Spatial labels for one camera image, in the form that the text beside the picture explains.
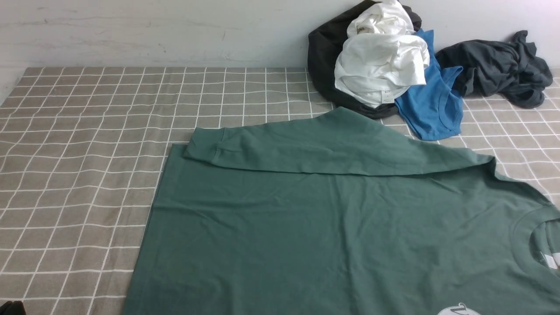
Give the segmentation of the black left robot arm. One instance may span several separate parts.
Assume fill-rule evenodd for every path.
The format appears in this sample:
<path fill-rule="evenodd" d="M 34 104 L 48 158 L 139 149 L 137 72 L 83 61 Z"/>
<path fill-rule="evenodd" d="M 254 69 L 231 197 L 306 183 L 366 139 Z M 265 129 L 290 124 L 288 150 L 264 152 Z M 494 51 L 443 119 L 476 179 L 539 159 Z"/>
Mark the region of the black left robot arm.
<path fill-rule="evenodd" d="M 0 315 L 26 315 L 22 301 L 7 301 L 0 307 Z"/>

